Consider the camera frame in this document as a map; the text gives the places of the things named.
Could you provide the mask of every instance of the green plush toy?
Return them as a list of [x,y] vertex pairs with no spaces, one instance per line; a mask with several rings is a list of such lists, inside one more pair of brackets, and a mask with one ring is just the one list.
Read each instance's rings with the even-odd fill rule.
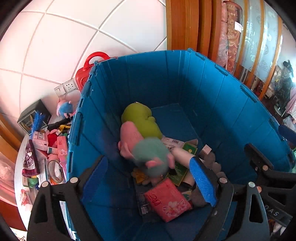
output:
[[121,116],[121,123],[126,121],[132,121],[144,138],[157,137],[161,139],[163,136],[151,110],[146,105],[138,102],[128,105]]

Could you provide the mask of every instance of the metal screw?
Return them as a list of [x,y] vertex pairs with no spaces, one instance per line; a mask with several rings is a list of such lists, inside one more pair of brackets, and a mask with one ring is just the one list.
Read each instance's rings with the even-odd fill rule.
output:
[[78,178],[77,177],[73,177],[73,178],[70,179],[70,182],[71,183],[76,183],[76,182],[78,182]]
[[254,188],[255,187],[255,183],[249,182],[249,186],[252,187],[252,188]]
[[45,188],[45,187],[48,186],[48,184],[49,184],[49,182],[45,181],[45,182],[43,182],[43,183],[41,184],[41,186]]
[[227,183],[227,179],[225,177],[221,177],[219,181],[220,183]]

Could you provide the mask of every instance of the purple package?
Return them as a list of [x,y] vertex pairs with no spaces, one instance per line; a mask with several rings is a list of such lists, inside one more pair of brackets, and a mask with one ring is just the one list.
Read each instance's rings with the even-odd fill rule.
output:
[[30,139],[25,151],[25,159],[22,167],[22,175],[32,177],[40,174],[39,163],[32,140]]

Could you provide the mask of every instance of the blue gripper pad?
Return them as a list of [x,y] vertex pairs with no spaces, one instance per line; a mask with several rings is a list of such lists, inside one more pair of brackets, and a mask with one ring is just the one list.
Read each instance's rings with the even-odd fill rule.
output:
[[81,201],[83,203],[90,202],[96,192],[96,188],[100,185],[100,182],[103,180],[108,169],[108,159],[103,157],[92,174],[89,176],[87,182],[83,187],[83,194]]
[[200,165],[196,162],[195,157],[190,159],[189,167],[203,198],[214,207],[217,203],[215,189]]

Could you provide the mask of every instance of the wall socket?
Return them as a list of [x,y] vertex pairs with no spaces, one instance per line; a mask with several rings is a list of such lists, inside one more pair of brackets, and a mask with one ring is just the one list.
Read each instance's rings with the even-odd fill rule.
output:
[[77,90],[77,85],[75,83],[75,78],[66,81],[65,83],[59,85],[54,89],[55,93],[58,97],[61,97],[65,94],[72,92],[73,90]]

